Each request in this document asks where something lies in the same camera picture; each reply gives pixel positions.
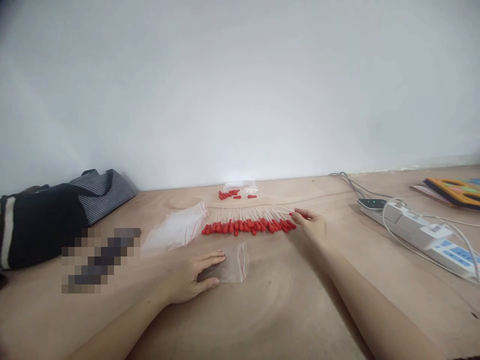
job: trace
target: bag handle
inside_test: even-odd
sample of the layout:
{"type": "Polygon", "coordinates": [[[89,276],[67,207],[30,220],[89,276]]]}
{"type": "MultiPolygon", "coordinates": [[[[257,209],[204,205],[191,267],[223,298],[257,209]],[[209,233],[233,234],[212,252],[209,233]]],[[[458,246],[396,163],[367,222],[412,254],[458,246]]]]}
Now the bag handle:
{"type": "Polygon", "coordinates": [[[106,186],[106,189],[105,189],[104,193],[101,194],[101,195],[97,195],[96,193],[91,192],[90,190],[84,189],[83,187],[76,186],[76,185],[73,185],[73,184],[70,184],[70,183],[62,183],[62,184],[57,185],[55,187],[60,188],[60,189],[69,189],[77,195],[89,196],[89,197],[93,197],[93,198],[100,198],[102,196],[107,195],[108,192],[112,189],[112,181],[114,179],[114,170],[113,169],[107,170],[106,173],[107,173],[107,179],[108,179],[107,186],[106,186]]]}

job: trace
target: white stripe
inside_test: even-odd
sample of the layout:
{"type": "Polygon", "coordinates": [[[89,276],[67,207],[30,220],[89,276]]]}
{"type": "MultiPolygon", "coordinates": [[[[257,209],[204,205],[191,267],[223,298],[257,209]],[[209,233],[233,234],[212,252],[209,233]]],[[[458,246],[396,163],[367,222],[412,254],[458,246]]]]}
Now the white stripe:
{"type": "Polygon", "coordinates": [[[5,226],[3,227],[3,242],[1,243],[1,267],[10,269],[9,252],[14,232],[14,204],[15,197],[9,197],[5,204],[5,226]]]}

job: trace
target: plastic bag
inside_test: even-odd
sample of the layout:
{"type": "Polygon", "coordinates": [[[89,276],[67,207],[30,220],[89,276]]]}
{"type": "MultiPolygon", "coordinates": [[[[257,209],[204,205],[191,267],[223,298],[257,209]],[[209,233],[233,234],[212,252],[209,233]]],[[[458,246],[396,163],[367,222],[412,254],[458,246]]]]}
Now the plastic bag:
{"type": "Polygon", "coordinates": [[[140,257],[165,253],[187,245],[202,232],[202,222],[208,215],[204,201],[185,210],[173,212],[155,226],[140,250],[140,257]]]}
{"type": "Polygon", "coordinates": [[[228,193],[230,190],[238,189],[240,189],[238,195],[256,195],[259,191],[255,180],[230,181],[223,185],[224,193],[228,193]]]}
{"type": "Polygon", "coordinates": [[[197,281],[218,278],[221,283],[241,283],[248,274],[249,256],[245,243],[230,248],[223,248],[225,260],[202,271],[197,281]]]}

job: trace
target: plug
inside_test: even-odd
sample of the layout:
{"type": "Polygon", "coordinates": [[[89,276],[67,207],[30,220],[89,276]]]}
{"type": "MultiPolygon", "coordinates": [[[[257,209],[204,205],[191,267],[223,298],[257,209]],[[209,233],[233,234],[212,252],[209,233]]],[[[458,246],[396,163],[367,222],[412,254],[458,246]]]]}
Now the plug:
{"type": "Polygon", "coordinates": [[[408,209],[403,205],[403,203],[393,204],[389,202],[388,204],[385,205],[385,208],[383,210],[383,215],[385,219],[395,224],[400,219],[402,214],[407,211],[408,209]]]}
{"type": "Polygon", "coordinates": [[[411,235],[415,234],[420,228],[429,224],[430,223],[427,220],[421,218],[419,214],[408,210],[404,211],[396,222],[396,225],[398,227],[405,230],[411,235]]]}
{"type": "Polygon", "coordinates": [[[454,233],[444,225],[430,224],[421,227],[411,237],[411,243],[419,249],[427,250],[433,242],[447,239],[454,233]]]}

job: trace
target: cable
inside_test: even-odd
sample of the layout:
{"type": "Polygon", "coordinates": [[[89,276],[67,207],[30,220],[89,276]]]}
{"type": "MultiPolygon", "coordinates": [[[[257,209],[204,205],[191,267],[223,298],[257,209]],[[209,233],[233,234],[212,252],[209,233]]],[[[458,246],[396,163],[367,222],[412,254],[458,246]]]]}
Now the cable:
{"type": "Polygon", "coordinates": [[[387,223],[385,222],[385,208],[387,207],[387,205],[388,205],[389,203],[391,203],[391,202],[394,201],[394,200],[400,200],[400,201],[402,201],[402,202],[404,201],[401,197],[393,197],[393,198],[391,198],[390,200],[388,200],[388,201],[385,203],[385,206],[383,207],[383,211],[381,212],[381,221],[382,221],[383,226],[385,227],[385,229],[387,229],[387,231],[390,233],[390,235],[393,236],[393,238],[394,238],[400,245],[402,245],[404,248],[410,250],[412,253],[417,254],[418,256],[424,258],[425,260],[431,262],[432,264],[435,264],[435,265],[439,266],[440,268],[448,271],[448,272],[451,273],[451,274],[454,274],[455,276],[458,276],[459,278],[461,278],[461,279],[463,279],[463,280],[465,280],[465,281],[467,281],[467,282],[469,282],[469,283],[471,283],[471,284],[474,284],[474,285],[476,285],[476,286],[480,286],[480,282],[475,282],[475,281],[470,280],[469,278],[463,277],[463,276],[457,274],[456,272],[454,272],[453,270],[450,270],[448,267],[443,266],[443,265],[440,264],[439,262],[433,260],[432,258],[427,257],[427,256],[423,255],[423,254],[420,253],[420,252],[416,252],[416,251],[413,250],[412,248],[410,248],[410,247],[408,247],[407,245],[405,245],[405,244],[403,243],[403,241],[401,241],[401,240],[389,229],[389,227],[387,226],[387,223]]]}
{"type": "MultiPolygon", "coordinates": [[[[352,183],[357,184],[359,187],[361,187],[361,188],[364,189],[365,191],[369,192],[370,194],[377,195],[377,196],[381,196],[381,197],[384,197],[384,198],[392,198],[392,199],[394,198],[393,196],[390,196],[390,195],[382,195],[382,194],[379,194],[379,193],[376,193],[376,192],[372,192],[372,191],[370,191],[370,190],[367,190],[367,189],[364,188],[362,185],[360,185],[358,182],[355,182],[355,181],[353,181],[352,179],[350,179],[349,176],[348,176],[344,171],[341,171],[340,173],[338,173],[338,172],[332,172],[332,173],[330,173],[330,174],[328,174],[328,175],[329,175],[329,176],[330,176],[330,175],[338,175],[338,176],[341,176],[341,177],[347,179],[348,182],[350,183],[350,186],[353,188],[353,190],[355,190],[356,192],[360,192],[364,198],[365,198],[365,194],[364,194],[363,192],[361,192],[358,188],[356,188],[352,183]]],[[[437,219],[441,219],[441,220],[446,220],[446,221],[451,222],[451,223],[462,224],[462,225],[467,225],[467,226],[472,226],[472,227],[480,228],[480,225],[477,225],[477,224],[470,224],[470,223],[468,223],[468,222],[461,222],[461,221],[449,219],[449,218],[447,218],[447,217],[435,216],[435,215],[432,215],[432,214],[429,214],[429,213],[421,213],[420,215],[426,216],[426,217],[430,217],[430,218],[437,218],[437,219]]]]}
{"type": "Polygon", "coordinates": [[[449,218],[446,218],[446,217],[435,216],[435,215],[432,215],[432,214],[429,214],[429,213],[421,213],[420,215],[423,215],[423,216],[426,216],[426,217],[429,217],[429,218],[437,218],[437,219],[440,219],[441,221],[446,220],[446,221],[452,222],[452,223],[457,223],[457,224],[462,224],[462,225],[467,225],[467,226],[473,226],[473,227],[476,227],[476,228],[480,228],[480,225],[469,224],[468,222],[461,222],[461,221],[457,221],[457,220],[452,220],[452,219],[449,219],[449,218]]]}
{"type": "Polygon", "coordinates": [[[345,171],[341,171],[340,175],[345,175],[346,179],[350,183],[351,188],[353,190],[355,190],[362,197],[362,199],[366,198],[365,194],[363,192],[361,192],[357,187],[355,187],[354,183],[352,182],[352,180],[350,180],[349,176],[347,175],[347,173],[345,171]]]}
{"type": "Polygon", "coordinates": [[[363,192],[361,192],[357,187],[355,187],[354,183],[352,182],[352,180],[349,178],[349,176],[344,172],[340,172],[340,173],[337,173],[337,172],[332,172],[330,174],[328,174],[328,176],[330,175],[338,175],[344,179],[347,179],[348,180],[348,183],[350,184],[351,188],[353,189],[353,191],[355,191],[357,194],[359,194],[361,197],[358,197],[357,199],[366,199],[367,197],[365,196],[365,194],[363,192]]]}
{"type": "Polygon", "coordinates": [[[391,199],[394,198],[393,196],[390,196],[390,195],[384,195],[384,194],[380,194],[380,193],[377,193],[377,192],[370,191],[370,190],[368,190],[367,188],[365,188],[365,187],[363,187],[362,185],[360,185],[358,182],[353,181],[353,180],[350,179],[348,176],[345,176],[345,175],[343,175],[343,174],[341,174],[341,173],[332,172],[332,173],[329,173],[329,174],[328,174],[328,176],[330,176],[330,175],[338,175],[338,176],[341,176],[341,177],[343,177],[343,178],[346,178],[346,179],[348,179],[348,181],[350,181],[350,182],[358,185],[360,188],[362,188],[363,190],[365,190],[367,193],[370,193],[370,194],[373,194],[373,195],[377,195],[377,196],[381,196],[381,197],[383,197],[383,198],[391,198],[391,199]]]}
{"type": "Polygon", "coordinates": [[[457,236],[457,238],[459,238],[463,243],[465,243],[465,245],[467,246],[468,248],[468,251],[470,252],[470,255],[472,257],[472,260],[473,260],[473,265],[475,266],[475,275],[476,275],[476,282],[475,281],[472,281],[470,280],[469,278],[466,278],[466,277],[463,277],[461,275],[459,275],[458,273],[454,272],[453,270],[450,270],[448,267],[445,267],[443,266],[442,264],[440,264],[439,262],[435,261],[434,259],[428,257],[428,256],[425,256],[424,254],[420,253],[420,252],[417,252],[415,251],[414,249],[410,248],[409,246],[407,246],[403,241],[401,241],[387,226],[386,222],[385,222],[385,208],[387,207],[387,205],[394,201],[394,200],[400,200],[401,203],[403,204],[403,206],[405,206],[407,209],[409,209],[409,207],[405,204],[405,201],[400,198],[400,197],[393,197],[393,196],[390,196],[390,195],[384,195],[384,194],[379,194],[379,193],[376,193],[376,192],[373,192],[373,191],[370,191],[368,190],[367,188],[363,187],[362,185],[360,185],[358,182],[356,181],[353,181],[349,178],[349,176],[344,172],[344,171],[341,171],[340,173],[338,172],[332,172],[330,174],[328,174],[329,176],[330,175],[337,175],[337,176],[340,176],[342,178],[345,178],[348,180],[350,186],[352,187],[352,189],[360,194],[360,196],[363,196],[365,198],[365,194],[363,192],[361,192],[358,188],[356,188],[354,186],[354,184],[357,184],[360,188],[362,188],[363,190],[365,190],[366,192],[370,193],[370,194],[373,194],[373,195],[377,195],[377,196],[381,196],[381,197],[384,197],[384,198],[390,198],[390,200],[388,200],[386,203],[385,203],[385,206],[383,207],[383,211],[381,212],[381,220],[383,222],[383,226],[385,227],[385,229],[387,229],[387,231],[390,233],[390,235],[392,235],[392,237],[398,242],[400,243],[403,247],[405,247],[406,249],[410,250],[411,252],[417,254],[418,256],[428,260],[429,262],[441,267],[442,269],[444,270],[447,270],[449,273],[451,274],[454,274],[462,279],[464,279],[465,281],[469,282],[469,283],[472,283],[476,286],[480,286],[480,271],[479,271],[479,264],[478,264],[478,261],[477,261],[477,257],[479,254],[473,249],[472,245],[470,244],[470,241],[468,240],[468,238],[463,234],[463,232],[460,231],[460,229],[458,229],[455,225],[449,223],[449,222],[446,222],[446,221],[450,221],[450,222],[453,222],[453,223],[457,223],[457,224],[462,224],[462,225],[467,225],[467,226],[473,226],[473,227],[480,227],[480,225],[476,225],[476,224],[470,224],[470,223],[467,223],[467,222],[461,222],[461,221],[457,221],[457,220],[452,220],[452,219],[449,219],[449,218],[446,218],[446,217],[440,217],[440,216],[436,216],[436,215],[432,215],[432,214],[428,214],[428,213],[419,213],[418,215],[421,215],[421,216],[427,216],[427,217],[431,217],[431,218],[435,218],[437,220],[440,221],[441,224],[445,224],[447,226],[447,228],[449,228],[454,234],[455,236],[457,236]]]}

